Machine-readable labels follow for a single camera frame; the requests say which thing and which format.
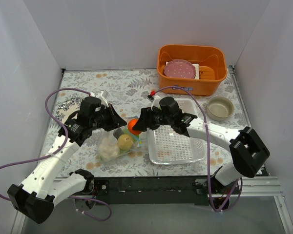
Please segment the clear zip top bag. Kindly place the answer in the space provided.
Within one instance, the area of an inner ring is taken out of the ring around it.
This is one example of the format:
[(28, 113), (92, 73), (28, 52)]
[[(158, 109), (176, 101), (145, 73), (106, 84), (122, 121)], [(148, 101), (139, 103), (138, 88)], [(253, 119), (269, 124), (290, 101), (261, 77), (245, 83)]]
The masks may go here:
[(109, 162), (142, 146), (146, 140), (146, 132), (133, 130), (137, 121), (137, 118), (128, 118), (126, 126), (102, 133), (97, 144), (97, 154), (101, 161)]

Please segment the orange tangerine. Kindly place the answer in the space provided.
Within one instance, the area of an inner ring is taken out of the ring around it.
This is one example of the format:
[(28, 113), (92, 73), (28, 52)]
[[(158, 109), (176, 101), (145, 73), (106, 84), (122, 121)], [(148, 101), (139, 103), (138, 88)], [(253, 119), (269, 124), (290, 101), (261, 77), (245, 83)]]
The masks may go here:
[(129, 130), (129, 132), (135, 136), (138, 136), (141, 133), (141, 131), (137, 131), (137, 130), (133, 129), (133, 127), (137, 123), (137, 121), (138, 121), (138, 119), (134, 118), (134, 119), (130, 120), (129, 123), (127, 124), (127, 128)]

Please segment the white cauliflower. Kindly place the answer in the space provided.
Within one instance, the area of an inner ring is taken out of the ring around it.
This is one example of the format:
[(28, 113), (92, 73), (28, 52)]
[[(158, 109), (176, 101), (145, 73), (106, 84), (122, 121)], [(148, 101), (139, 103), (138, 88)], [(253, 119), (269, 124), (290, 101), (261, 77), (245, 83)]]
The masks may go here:
[(103, 138), (98, 145), (98, 155), (104, 162), (116, 159), (119, 156), (120, 148), (117, 144), (110, 144), (108, 138)]

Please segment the yellow pear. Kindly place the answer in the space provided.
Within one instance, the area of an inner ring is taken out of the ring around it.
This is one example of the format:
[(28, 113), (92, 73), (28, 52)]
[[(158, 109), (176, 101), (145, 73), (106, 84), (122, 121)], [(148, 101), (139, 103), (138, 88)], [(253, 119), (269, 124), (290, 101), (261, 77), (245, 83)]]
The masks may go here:
[(127, 151), (133, 146), (133, 139), (129, 135), (120, 135), (118, 138), (118, 147), (120, 150)]

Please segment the green starfruit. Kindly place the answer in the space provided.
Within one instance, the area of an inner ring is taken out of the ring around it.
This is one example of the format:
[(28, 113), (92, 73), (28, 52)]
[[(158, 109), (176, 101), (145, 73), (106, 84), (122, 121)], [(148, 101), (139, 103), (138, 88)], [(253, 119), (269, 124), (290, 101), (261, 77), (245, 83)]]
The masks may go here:
[(134, 142), (139, 140), (139, 138), (136, 135), (132, 134), (128, 129), (124, 129), (123, 134), (131, 136)]

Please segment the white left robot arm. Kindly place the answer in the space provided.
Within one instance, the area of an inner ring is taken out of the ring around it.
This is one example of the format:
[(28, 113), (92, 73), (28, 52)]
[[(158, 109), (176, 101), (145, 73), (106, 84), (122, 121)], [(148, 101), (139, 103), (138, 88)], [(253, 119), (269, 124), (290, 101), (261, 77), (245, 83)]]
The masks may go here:
[(54, 207), (75, 193), (89, 195), (94, 190), (94, 175), (78, 169), (61, 182), (55, 178), (94, 130), (115, 130), (126, 126), (111, 104), (97, 97), (86, 97), (80, 109), (67, 117), (59, 130), (49, 157), (41, 160), (20, 185), (11, 185), (8, 196), (13, 206), (38, 224), (45, 222)]

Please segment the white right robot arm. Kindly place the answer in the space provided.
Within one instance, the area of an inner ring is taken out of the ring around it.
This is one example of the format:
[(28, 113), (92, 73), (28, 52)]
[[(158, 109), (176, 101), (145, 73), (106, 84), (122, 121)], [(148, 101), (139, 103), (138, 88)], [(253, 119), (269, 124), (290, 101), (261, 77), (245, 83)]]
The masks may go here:
[(205, 123), (196, 115), (183, 112), (172, 97), (159, 100), (156, 107), (141, 109), (134, 131), (156, 130), (161, 125), (170, 126), (176, 133), (203, 139), (230, 152), (232, 162), (218, 169), (211, 177), (212, 190), (224, 193), (229, 184), (241, 177), (253, 178), (270, 156), (270, 152), (257, 132), (251, 127), (242, 130)]

